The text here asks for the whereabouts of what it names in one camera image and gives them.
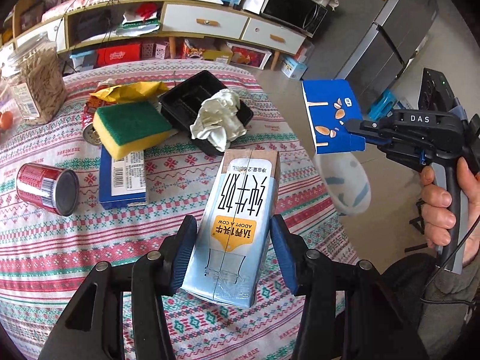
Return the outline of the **person's right hand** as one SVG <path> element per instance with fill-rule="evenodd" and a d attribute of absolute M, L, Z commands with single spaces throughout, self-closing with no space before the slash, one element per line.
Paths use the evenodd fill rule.
<path fill-rule="evenodd" d="M 424 204 L 421 216 L 425 222 L 425 238 L 428 247 L 446 246 L 451 240 L 449 230 L 456 224 L 456 218 L 448 210 L 452 196 L 446 190 L 434 184 L 434 170 L 426 166 L 421 172 L 421 199 Z M 468 198 L 468 226 L 474 225 L 479 218 L 479 174 L 474 175 L 464 158 L 457 163 L 457 180 Z M 479 224 L 465 242 L 463 267 L 475 267 L 479 270 Z"/>

